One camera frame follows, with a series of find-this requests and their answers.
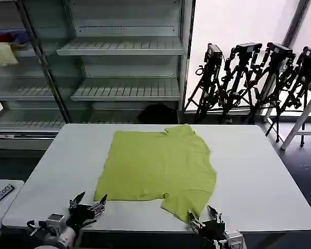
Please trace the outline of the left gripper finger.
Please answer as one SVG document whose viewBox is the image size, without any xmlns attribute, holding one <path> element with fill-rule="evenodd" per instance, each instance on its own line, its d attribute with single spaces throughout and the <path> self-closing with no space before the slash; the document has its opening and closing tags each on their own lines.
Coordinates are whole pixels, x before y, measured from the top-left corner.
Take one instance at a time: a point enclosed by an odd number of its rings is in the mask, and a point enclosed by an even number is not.
<svg viewBox="0 0 311 249">
<path fill-rule="evenodd" d="M 82 200 L 82 198 L 84 197 L 85 192 L 81 192 L 80 194 L 78 194 L 74 199 L 70 199 L 69 200 L 69 208 L 70 209 L 74 209 L 77 207 L 77 205 L 80 203 L 80 201 Z"/>
<path fill-rule="evenodd" d="M 107 194 L 105 194 L 99 202 L 89 207 L 89 211 L 93 217 L 101 216 L 105 211 L 105 205 L 107 201 Z"/>
</svg>

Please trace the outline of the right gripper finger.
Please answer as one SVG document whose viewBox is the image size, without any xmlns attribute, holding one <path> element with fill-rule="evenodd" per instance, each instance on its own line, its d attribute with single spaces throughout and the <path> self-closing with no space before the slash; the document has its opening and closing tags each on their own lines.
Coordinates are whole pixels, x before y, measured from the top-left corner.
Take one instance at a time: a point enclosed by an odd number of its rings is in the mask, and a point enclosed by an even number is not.
<svg viewBox="0 0 311 249">
<path fill-rule="evenodd" d="M 209 215 L 209 220 L 207 221 L 208 224 L 224 224 L 222 213 L 218 213 L 216 209 L 210 205 L 207 205 L 207 211 Z"/>
<path fill-rule="evenodd" d="M 188 210 L 188 219 L 189 219 L 189 225 L 192 228 L 192 230 L 196 233 L 199 233 L 205 228 L 205 225 L 200 222 L 192 213 L 191 210 Z"/>
</svg>

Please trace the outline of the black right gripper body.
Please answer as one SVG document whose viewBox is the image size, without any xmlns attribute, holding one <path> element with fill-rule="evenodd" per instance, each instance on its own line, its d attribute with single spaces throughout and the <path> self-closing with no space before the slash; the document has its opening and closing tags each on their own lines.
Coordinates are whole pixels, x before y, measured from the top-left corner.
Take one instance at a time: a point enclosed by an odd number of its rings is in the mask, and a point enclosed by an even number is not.
<svg viewBox="0 0 311 249">
<path fill-rule="evenodd" d="M 209 241 L 225 240 L 225 223 L 217 222 L 216 220 L 208 220 L 202 222 L 202 229 L 200 230 L 200 236 L 207 238 Z"/>
</svg>

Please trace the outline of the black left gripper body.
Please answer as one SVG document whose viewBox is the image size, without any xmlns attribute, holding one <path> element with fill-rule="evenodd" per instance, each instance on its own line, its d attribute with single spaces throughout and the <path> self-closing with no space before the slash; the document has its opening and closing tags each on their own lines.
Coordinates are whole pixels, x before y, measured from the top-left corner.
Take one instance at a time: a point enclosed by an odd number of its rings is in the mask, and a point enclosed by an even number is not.
<svg viewBox="0 0 311 249">
<path fill-rule="evenodd" d="M 73 229 L 81 229 L 95 223 L 95 207 L 96 205 L 86 204 L 78 204 L 76 207 L 70 207 L 66 225 Z"/>
</svg>

